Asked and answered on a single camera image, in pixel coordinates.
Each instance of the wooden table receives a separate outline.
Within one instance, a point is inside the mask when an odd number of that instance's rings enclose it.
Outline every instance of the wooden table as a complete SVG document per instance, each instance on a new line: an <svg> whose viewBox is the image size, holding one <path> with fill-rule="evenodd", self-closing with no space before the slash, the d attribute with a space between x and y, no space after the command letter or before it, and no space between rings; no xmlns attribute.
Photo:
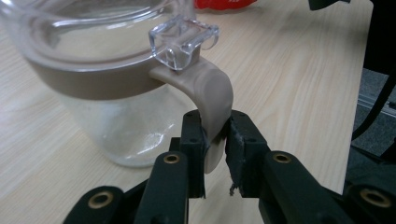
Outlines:
<svg viewBox="0 0 396 224"><path fill-rule="evenodd" d="M310 11L306 0L260 0L236 11L199 11L217 24L204 57L225 71L234 109L249 114L272 150L296 155L323 186L342 191L369 1ZM79 197L130 189L150 169L119 167L98 153L0 29L0 223L60 223ZM261 223L257 200L229 196L222 161L191 200L190 223Z"/></svg>

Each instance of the beige handle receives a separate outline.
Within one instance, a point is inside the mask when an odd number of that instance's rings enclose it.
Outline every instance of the beige handle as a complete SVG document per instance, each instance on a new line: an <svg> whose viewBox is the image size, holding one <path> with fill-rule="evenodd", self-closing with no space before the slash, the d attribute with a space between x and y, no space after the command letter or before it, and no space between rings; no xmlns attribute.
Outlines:
<svg viewBox="0 0 396 224"><path fill-rule="evenodd" d="M224 149L225 140L218 135L231 116L233 106L233 87L230 79L213 63L202 57L182 71L160 65L151 69L149 75L180 89L197 106L201 115L201 125L210 142L205 156L205 172L212 172L219 164Z"/></svg>

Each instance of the glass pitcher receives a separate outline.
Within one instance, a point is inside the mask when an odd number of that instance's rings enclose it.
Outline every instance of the glass pitcher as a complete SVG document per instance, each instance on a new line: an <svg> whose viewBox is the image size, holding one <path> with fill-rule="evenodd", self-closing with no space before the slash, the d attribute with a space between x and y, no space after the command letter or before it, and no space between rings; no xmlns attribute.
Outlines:
<svg viewBox="0 0 396 224"><path fill-rule="evenodd" d="M180 136L182 115L196 105L209 139L220 126L212 123L229 116L229 79L199 56L205 44L216 44L219 31L195 20L191 1L0 0L0 9L27 62L118 164L151 165ZM204 86L215 80L224 92L209 97L219 92L212 86L199 93L197 77Z"/></svg>

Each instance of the red object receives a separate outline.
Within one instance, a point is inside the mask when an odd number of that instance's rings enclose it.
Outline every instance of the red object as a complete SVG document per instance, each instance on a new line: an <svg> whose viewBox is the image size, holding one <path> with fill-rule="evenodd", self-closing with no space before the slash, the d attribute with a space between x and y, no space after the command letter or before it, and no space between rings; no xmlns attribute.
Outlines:
<svg viewBox="0 0 396 224"><path fill-rule="evenodd" d="M257 0L194 0L196 8L212 8L215 10L237 9L247 7Z"/></svg>

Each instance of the clear glass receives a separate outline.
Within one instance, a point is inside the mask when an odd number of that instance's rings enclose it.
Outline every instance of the clear glass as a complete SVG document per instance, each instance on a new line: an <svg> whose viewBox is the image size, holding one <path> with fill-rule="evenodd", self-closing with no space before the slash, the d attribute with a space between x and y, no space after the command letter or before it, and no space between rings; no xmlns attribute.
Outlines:
<svg viewBox="0 0 396 224"><path fill-rule="evenodd" d="M133 65L153 60L149 30L179 15L194 19L191 1L0 0L1 19L19 51L37 73L53 78L141 73ZM195 108L166 84L112 100L57 94L108 158L133 167L151 165L168 150L182 115Z"/></svg>

